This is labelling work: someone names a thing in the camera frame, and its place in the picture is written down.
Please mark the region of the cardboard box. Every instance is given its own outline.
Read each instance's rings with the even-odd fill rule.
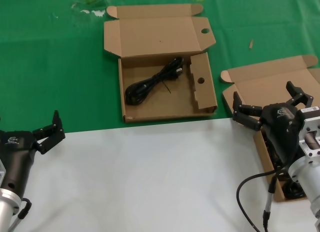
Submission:
[[[221,79],[233,85],[223,91],[223,99],[232,113],[236,91],[243,104],[264,107],[283,103],[291,98],[286,89],[287,82],[291,81],[294,86],[301,87],[305,93],[314,97],[313,106],[320,106],[320,69],[310,68],[317,63],[316,56],[300,55],[225,70],[221,73]],[[298,104],[297,108],[302,109],[304,105]],[[263,131],[256,133],[254,142],[264,171],[273,170]],[[272,175],[267,177],[268,183],[271,178]],[[274,199],[277,202],[286,201],[279,181]]]
[[[104,49],[120,56],[119,80],[124,121],[138,122],[210,116],[217,108],[207,53],[216,43],[209,21],[193,17],[201,4],[109,6],[117,20],[104,23]],[[126,88],[184,58],[177,80],[159,83],[139,105],[125,104]]]

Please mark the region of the cardboard box flap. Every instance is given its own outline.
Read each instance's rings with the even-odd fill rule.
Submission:
[[[121,38],[120,38],[120,21],[108,21],[104,23],[104,49],[117,56],[122,56]]]
[[[125,6],[125,8],[166,8],[167,6]],[[167,17],[106,21],[104,23],[104,49],[122,58],[126,58],[174,53],[199,54],[216,43],[209,20],[205,17],[191,16],[194,14],[193,11],[201,11],[202,6],[201,10],[191,9],[199,7],[194,4],[171,6],[174,8],[171,11],[175,15],[179,14],[180,16],[168,17],[167,11],[160,9],[164,11],[163,13]],[[175,9],[180,6],[185,9],[182,11]]]
[[[109,6],[106,12],[116,19],[146,19],[165,17],[190,17],[200,14],[204,10],[202,4],[161,4]]]
[[[215,87],[207,53],[191,56],[190,72],[194,80],[194,98],[199,109],[217,106]]]
[[[205,17],[192,17],[192,22],[200,50],[204,51],[213,46],[216,43],[216,39],[211,30],[209,20]]]
[[[320,84],[320,68],[310,68],[310,74],[315,78],[315,80]]]
[[[314,55],[299,55],[224,70],[221,79],[227,83],[237,83],[302,70],[317,63],[318,58]]]

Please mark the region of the white table surface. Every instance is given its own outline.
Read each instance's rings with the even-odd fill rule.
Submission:
[[[231,119],[66,134],[37,153],[17,232],[253,232],[236,201],[263,171],[254,131]],[[262,227],[265,178],[240,198]],[[308,200],[276,203],[270,232],[314,232]]]

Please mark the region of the black power cord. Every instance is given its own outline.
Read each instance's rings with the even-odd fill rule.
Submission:
[[[29,213],[29,210],[31,209],[32,203],[28,198],[23,198],[22,201],[26,202],[25,207],[20,211],[18,214],[18,218],[20,220],[23,220],[27,214]]]
[[[245,183],[247,183],[248,181],[251,181],[253,179],[256,179],[256,178],[259,178],[259,177],[264,177],[264,176],[270,176],[270,175],[273,175],[274,173],[276,174],[275,176],[278,176],[278,174],[280,174],[282,172],[282,169],[284,167],[286,167],[287,165],[289,165],[289,163],[295,158],[296,156],[296,153],[297,153],[297,149],[291,154],[291,156],[288,158],[288,160],[282,164],[282,166],[278,169],[274,169],[274,170],[271,170],[269,172],[264,172],[264,173],[259,173],[259,174],[255,174],[255,175],[252,175],[248,178],[246,178],[244,181],[242,181],[237,190],[236,190],[236,201],[240,207],[240,210],[242,211],[244,217],[248,220],[248,222],[250,223],[250,225],[254,228],[254,230],[256,232],[260,232],[260,230],[255,226],[255,224],[252,222],[252,220],[249,218],[249,216],[247,215],[244,207],[242,206],[241,202],[240,202],[240,190],[242,188],[242,186],[244,186]]]
[[[125,103],[130,106],[139,105],[159,82],[176,80],[182,74],[183,63],[184,59],[177,57],[151,78],[130,85],[125,90]]]

